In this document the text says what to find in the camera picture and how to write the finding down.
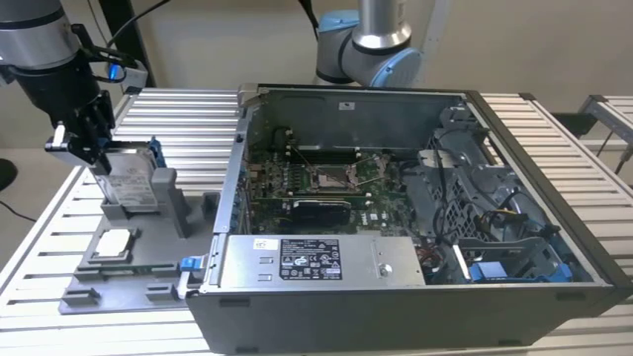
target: blue latch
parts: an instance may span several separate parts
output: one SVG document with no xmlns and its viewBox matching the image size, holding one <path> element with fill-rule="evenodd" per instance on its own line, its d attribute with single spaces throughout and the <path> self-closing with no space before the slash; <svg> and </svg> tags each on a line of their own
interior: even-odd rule
<svg viewBox="0 0 633 356">
<path fill-rule="evenodd" d="M 201 271 L 205 268 L 205 260 L 207 255 L 184 257 L 180 260 L 180 272 Z"/>
</svg>

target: cable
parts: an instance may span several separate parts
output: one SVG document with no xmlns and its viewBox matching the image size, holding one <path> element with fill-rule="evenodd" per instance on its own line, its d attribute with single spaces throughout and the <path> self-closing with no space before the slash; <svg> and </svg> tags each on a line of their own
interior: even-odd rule
<svg viewBox="0 0 633 356">
<path fill-rule="evenodd" d="M 95 20 L 95 25 L 97 26 L 99 35 L 101 36 L 103 43 L 107 44 L 108 40 L 105 39 L 105 35 L 103 34 L 101 25 L 99 24 L 99 20 L 97 20 L 97 14 L 95 12 L 95 8 L 92 7 L 92 1 L 87 0 L 87 3 L 88 3 L 88 7 L 91 8 L 92 19 Z M 128 76 L 128 71 L 124 68 L 124 76 L 121 78 L 121 82 L 125 80 L 127 76 Z M 123 88 L 123 84 L 120 82 L 119 83 L 111 82 L 111 84 L 119 84 L 119 88 L 121 89 L 121 95 L 125 95 L 125 90 Z"/>
<path fill-rule="evenodd" d="M 161 7 L 163 5 L 165 5 L 171 0 L 163 0 L 161 2 L 156 3 L 155 5 L 152 5 L 143 13 L 140 13 L 139 15 L 133 16 L 124 24 L 123 26 L 119 28 L 117 32 L 113 34 L 112 38 L 109 39 L 108 43 L 105 44 L 105 47 L 107 48 L 111 48 L 115 41 L 117 40 L 119 36 L 123 34 L 123 32 L 128 29 L 129 25 L 132 25 L 136 21 L 139 21 L 139 19 L 148 15 L 153 10 L 156 10 L 159 7 Z"/>
<path fill-rule="evenodd" d="M 101 35 L 103 43 L 108 43 L 108 40 L 105 39 L 105 35 L 103 34 L 101 25 L 99 24 L 99 21 L 97 21 L 97 14 L 95 13 L 95 9 L 92 8 L 92 1 L 87 0 L 87 3 L 88 3 L 88 7 L 91 8 L 92 18 L 95 19 L 95 24 L 97 25 L 97 31 L 99 31 L 99 35 Z"/>
<path fill-rule="evenodd" d="M 28 220 L 28 221 L 31 221 L 31 222 L 36 222 L 36 221 L 37 221 L 37 220 L 35 220 L 32 217 L 27 217 L 25 215 L 17 213 L 17 212 L 13 210 L 13 208 L 11 208 L 9 204 L 7 204 L 5 202 L 3 202 L 1 200 L 0 200 L 0 205 L 3 205 L 3 206 L 7 208 L 7 210 L 11 211 L 11 214 L 13 214 L 16 217 L 20 217 L 20 218 L 23 218 L 24 220 Z"/>
<path fill-rule="evenodd" d="M 596 157 L 600 157 L 600 156 L 601 156 L 601 153 L 602 153 L 604 147 L 606 146 L 606 142 L 609 142 L 609 140 L 610 140 L 612 136 L 613 136 L 613 131 L 612 131 L 612 132 L 609 132 L 609 135 L 606 136 L 606 139 L 604 139 L 602 146 L 601 146 L 601 149 L 600 149 L 600 150 L 597 150 Z"/>
<path fill-rule="evenodd" d="M 624 161 L 620 160 L 620 163 L 617 164 L 617 167 L 616 167 L 616 170 L 613 171 L 613 173 L 620 174 L 620 171 L 622 170 L 622 167 L 624 167 Z"/>
<path fill-rule="evenodd" d="M 304 8 L 309 23 L 313 26 L 315 39 L 319 41 L 319 21 L 315 16 L 313 2 L 312 0 L 299 0 L 299 4 L 301 4 L 301 7 Z"/>
</svg>

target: motherboard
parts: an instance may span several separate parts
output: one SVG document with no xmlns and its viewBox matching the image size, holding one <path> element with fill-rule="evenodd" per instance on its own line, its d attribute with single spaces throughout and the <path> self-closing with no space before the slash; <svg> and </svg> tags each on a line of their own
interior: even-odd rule
<svg viewBox="0 0 633 356">
<path fill-rule="evenodd" d="M 287 147 L 248 164 L 255 234 L 419 234 L 389 152 Z"/>
</svg>

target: white wall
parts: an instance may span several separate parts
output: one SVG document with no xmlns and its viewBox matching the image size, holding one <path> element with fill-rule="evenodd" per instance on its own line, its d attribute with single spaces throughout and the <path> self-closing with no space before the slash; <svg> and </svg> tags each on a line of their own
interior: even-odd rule
<svg viewBox="0 0 633 356">
<path fill-rule="evenodd" d="M 633 94 L 632 0 L 453 0 L 428 87 L 532 92 L 550 111 Z"/>
<path fill-rule="evenodd" d="M 136 12 L 155 0 L 133 2 Z M 316 0 L 315 13 L 356 8 Z M 424 39 L 433 1 L 409 1 L 413 44 Z M 245 82 L 311 83 L 317 43 L 297 0 L 177 0 L 140 23 L 159 86 L 236 89 Z"/>
</svg>

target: floor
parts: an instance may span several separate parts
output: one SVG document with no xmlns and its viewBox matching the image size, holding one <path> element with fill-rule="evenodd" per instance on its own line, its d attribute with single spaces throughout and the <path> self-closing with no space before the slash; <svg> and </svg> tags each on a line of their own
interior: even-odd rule
<svg viewBox="0 0 633 356">
<path fill-rule="evenodd" d="M 71 166 L 41 148 L 0 149 L 0 157 L 11 160 L 19 170 L 13 184 L 0 191 L 0 200 L 20 214 L 36 219 L 71 173 Z M 31 226 L 32 222 L 16 217 L 0 206 L 0 269 Z"/>
</svg>

